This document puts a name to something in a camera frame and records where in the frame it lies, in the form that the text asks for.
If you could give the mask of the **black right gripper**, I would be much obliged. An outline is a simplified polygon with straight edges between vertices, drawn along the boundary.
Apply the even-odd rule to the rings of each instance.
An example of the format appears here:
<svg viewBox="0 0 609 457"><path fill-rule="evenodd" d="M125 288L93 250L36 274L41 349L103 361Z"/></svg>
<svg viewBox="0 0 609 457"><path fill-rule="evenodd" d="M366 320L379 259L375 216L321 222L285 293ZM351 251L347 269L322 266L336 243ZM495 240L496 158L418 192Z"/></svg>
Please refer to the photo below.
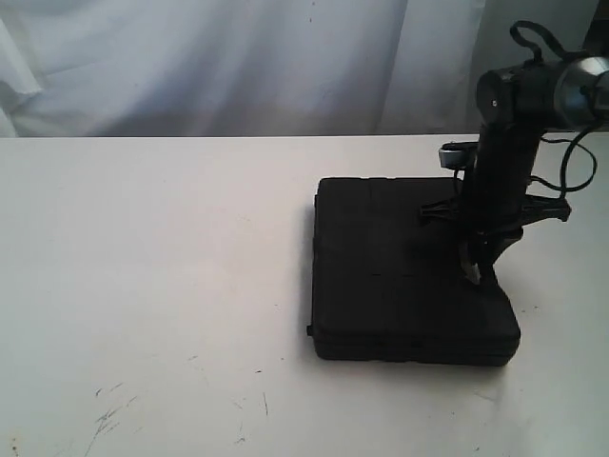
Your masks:
<svg viewBox="0 0 609 457"><path fill-rule="evenodd" d="M494 264L521 239L504 233L544 219L568 220L571 208L565 198L529 195L527 188L545 128L511 124L481 127L478 149L463 172L455 195L423 205L420 219L450 221L467 233L459 242L465 278L474 286L496 282Z"/></svg>

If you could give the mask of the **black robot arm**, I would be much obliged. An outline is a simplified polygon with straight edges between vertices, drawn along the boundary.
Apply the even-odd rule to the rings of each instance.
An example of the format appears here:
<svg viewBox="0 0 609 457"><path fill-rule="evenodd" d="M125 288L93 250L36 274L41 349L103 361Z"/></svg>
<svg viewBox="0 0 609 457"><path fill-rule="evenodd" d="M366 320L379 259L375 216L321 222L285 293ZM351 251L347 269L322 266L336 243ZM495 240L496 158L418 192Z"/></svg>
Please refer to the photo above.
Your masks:
<svg viewBox="0 0 609 457"><path fill-rule="evenodd" d="M455 223L462 270L478 285L521 239L524 226L567 221L567 194L590 184L569 186L567 166L581 139L608 121L608 61L575 53L559 62L534 58L490 70L478 82L476 102L482 118L478 141L447 143L439 150L442 168L453 172L455 194L422 206L420 217ZM550 129L577 134L563 155L556 185L532 173Z"/></svg>

